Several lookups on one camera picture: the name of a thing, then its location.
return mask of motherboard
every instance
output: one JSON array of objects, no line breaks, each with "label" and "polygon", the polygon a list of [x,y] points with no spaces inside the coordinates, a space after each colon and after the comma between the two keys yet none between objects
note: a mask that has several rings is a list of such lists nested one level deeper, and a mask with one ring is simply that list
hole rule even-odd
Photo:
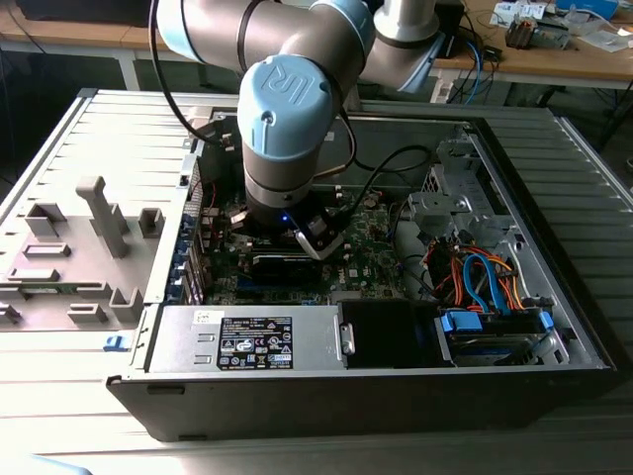
[{"label": "motherboard", "polygon": [[[353,201],[353,191],[322,193],[328,210]],[[301,249],[290,229],[270,234],[249,223],[239,198],[211,211],[207,257],[212,274],[208,305],[327,305],[343,299],[393,298],[405,292],[403,270],[390,239],[395,201],[370,193],[326,261]]]}]

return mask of ur logo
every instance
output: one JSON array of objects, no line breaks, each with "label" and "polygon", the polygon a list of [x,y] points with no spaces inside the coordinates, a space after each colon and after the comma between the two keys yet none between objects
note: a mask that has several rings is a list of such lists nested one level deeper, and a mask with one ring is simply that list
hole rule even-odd
[{"label": "ur logo", "polygon": [[266,80],[266,86],[280,96],[286,97],[290,104],[299,105],[315,81],[296,71],[286,71],[282,64],[275,69]]}]

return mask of ribbed metal floor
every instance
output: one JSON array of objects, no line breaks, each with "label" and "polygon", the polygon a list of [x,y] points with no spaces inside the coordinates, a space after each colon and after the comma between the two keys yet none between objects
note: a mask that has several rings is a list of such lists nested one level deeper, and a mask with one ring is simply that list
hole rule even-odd
[{"label": "ribbed metal floor", "polygon": [[[93,152],[104,143],[130,143],[137,140],[131,135],[142,132],[144,141],[152,140],[152,145],[138,144],[145,151],[151,148],[142,155],[143,166],[151,168],[144,172],[158,177],[154,165],[178,161],[161,155],[169,152],[171,137],[182,141],[182,136],[159,94],[104,91],[82,101],[85,117],[74,127],[88,135],[103,134],[96,127],[103,124],[110,134],[107,141],[84,139]],[[196,94],[178,96],[178,102],[185,114],[194,105],[236,105],[235,98]],[[488,119],[633,353],[630,203],[548,111],[393,103],[372,103],[366,110]],[[165,126],[173,136],[164,132]],[[108,154],[94,156],[107,159]],[[136,155],[121,157],[123,179],[131,174],[128,166],[139,162]],[[80,160],[75,163],[81,166]],[[171,168],[164,171],[171,180]],[[113,170],[113,182],[118,174]],[[145,173],[132,176],[146,178]],[[95,474],[633,473],[632,384],[599,401],[560,409],[521,431],[163,444],[151,439],[103,386],[103,374],[126,359],[101,352],[103,338],[101,332],[0,335],[0,433],[11,434],[3,438],[3,448],[57,455]]]}]

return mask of blue cable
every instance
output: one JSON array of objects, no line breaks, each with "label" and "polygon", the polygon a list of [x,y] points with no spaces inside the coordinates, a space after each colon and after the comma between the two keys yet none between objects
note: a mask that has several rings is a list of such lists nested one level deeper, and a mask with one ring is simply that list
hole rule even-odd
[{"label": "blue cable", "polygon": [[473,50],[473,53],[475,54],[475,60],[477,61],[477,77],[475,78],[475,85],[473,86],[471,95],[468,96],[468,99],[466,99],[466,102],[464,103],[464,105],[470,104],[473,98],[475,97],[475,94],[477,93],[477,89],[479,88],[479,79],[482,75],[482,58],[479,52],[477,51],[477,47],[473,45],[471,42],[466,42],[466,44]]},{"label": "blue cable", "polygon": [[490,283],[491,294],[493,294],[493,302],[495,302],[495,307],[497,307],[497,310],[499,310],[502,315],[510,315],[510,310],[505,304],[503,294],[498,290],[495,267],[483,254],[471,254],[464,262],[463,273],[464,288],[466,288],[466,292],[468,292],[470,296],[473,297],[473,299],[482,306],[484,312],[487,313],[490,311],[488,305],[486,304],[486,302],[484,302],[484,299],[477,295],[477,292],[475,292],[475,290],[473,289],[473,283],[471,282],[471,267],[476,259],[481,260],[484,263],[484,268],[486,268],[486,273],[488,274],[488,280]]}]

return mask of wooden table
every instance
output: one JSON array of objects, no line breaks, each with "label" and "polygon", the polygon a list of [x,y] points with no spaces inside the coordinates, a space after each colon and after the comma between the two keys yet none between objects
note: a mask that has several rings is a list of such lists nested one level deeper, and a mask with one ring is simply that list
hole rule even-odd
[{"label": "wooden table", "polygon": [[[310,0],[295,0],[310,3]],[[465,0],[477,33],[487,45],[502,49],[495,81],[624,89],[633,78],[633,49],[609,53],[573,39],[565,50],[535,48],[518,50],[505,47],[505,29],[489,25],[496,0]],[[0,46],[7,50],[39,52],[23,32],[26,31],[49,53],[113,57],[121,67],[126,87],[139,90],[134,67],[137,59],[149,59],[147,29],[126,26],[94,25],[70,22],[32,22],[13,3],[15,21],[0,8]],[[633,23],[633,15],[619,14],[616,23]],[[159,39],[163,60],[188,59],[168,50]],[[437,59],[432,75],[440,80],[436,89],[465,77],[473,67],[466,51],[450,59]]]}]

